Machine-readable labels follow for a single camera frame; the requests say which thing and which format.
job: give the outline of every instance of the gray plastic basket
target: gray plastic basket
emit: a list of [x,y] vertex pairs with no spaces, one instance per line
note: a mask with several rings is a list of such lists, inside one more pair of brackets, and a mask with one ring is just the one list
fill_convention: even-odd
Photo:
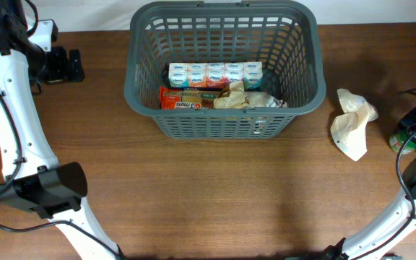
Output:
[[[262,61],[288,108],[160,110],[161,72],[170,62]],[[124,95],[175,138],[270,138],[325,97],[316,19],[294,1],[155,2],[131,20]]]

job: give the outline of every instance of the white wall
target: white wall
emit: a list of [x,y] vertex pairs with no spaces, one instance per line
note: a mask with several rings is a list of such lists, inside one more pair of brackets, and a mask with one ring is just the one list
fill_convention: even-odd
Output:
[[[41,19],[54,19],[62,32],[128,30],[132,15],[156,0],[32,0]],[[226,2],[239,0],[210,0]],[[416,22],[416,0],[296,0],[305,4],[321,25]]]

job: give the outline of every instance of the laundry basket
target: laundry basket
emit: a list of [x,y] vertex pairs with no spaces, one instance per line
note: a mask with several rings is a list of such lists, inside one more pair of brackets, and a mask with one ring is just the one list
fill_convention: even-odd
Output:
[[[171,62],[262,61],[287,108],[160,109],[162,70]],[[263,139],[325,97],[316,19],[294,1],[155,2],[131,20],[124,95],[169,137]]]

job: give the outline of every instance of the crumpled plastic bag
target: crumpled plastic bag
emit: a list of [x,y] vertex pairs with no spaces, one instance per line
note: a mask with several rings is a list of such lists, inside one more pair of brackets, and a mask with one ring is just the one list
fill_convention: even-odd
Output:
[[343,153],[357,161],[367,152],[365,127],[378,118],[378,112],[364,97],[345,89],[337,92],[344,115],[337,116],[333,121],[331,137]]
[[265,92],[245,92],[242,81],[225,87],[213,102],[214,108],[281,108],[286,107],[278,99]]

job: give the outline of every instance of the wooden table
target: wooden table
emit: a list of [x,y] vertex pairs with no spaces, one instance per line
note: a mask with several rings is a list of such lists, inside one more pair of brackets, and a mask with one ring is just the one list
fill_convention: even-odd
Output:
[[[124,100],[129,32],[59,35],[58,45],[81,50],[87,78],[45,87],[35,97],[38,114],[59,161],[83,166],[91,207],[127,256],[320,251],[368,224],[394,198],[396,155],[387,139],[416,105],[415,97],[396,95],[416,87],[416,24],[320,26],[319,35],[324,103],[278,137],[251,141],[166,137]],[[368,124],[368,152],[358,162],[329,136],[342,114],[341,87],[380,113]],[[44,221],[0,205],[0,222],[20,228]],[[392,252],[416,259],[416,231]],[[0,259],[78,258],[57,228],[0,230]]]

